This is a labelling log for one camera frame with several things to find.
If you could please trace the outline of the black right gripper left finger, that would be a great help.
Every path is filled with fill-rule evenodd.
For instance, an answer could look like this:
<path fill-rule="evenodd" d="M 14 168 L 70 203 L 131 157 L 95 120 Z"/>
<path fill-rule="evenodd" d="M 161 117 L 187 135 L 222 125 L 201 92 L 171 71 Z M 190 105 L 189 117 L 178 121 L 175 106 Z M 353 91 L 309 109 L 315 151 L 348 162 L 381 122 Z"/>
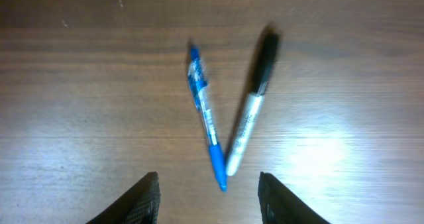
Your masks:
<path fill-rule="evenodd" d="M 149 172 L 88 223 L 157 224 L 160 207 L 157 172 Z"/>

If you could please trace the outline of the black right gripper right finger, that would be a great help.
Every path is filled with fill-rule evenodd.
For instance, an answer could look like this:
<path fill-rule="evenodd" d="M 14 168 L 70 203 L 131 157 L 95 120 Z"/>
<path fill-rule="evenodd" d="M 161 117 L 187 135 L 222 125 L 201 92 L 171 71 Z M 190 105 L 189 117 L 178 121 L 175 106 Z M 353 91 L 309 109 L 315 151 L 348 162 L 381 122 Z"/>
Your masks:
<path fill-rule="evenodd" d="M 263 224 L 329 224 L 270 173 L 260 173 L 258 199 Z"/>

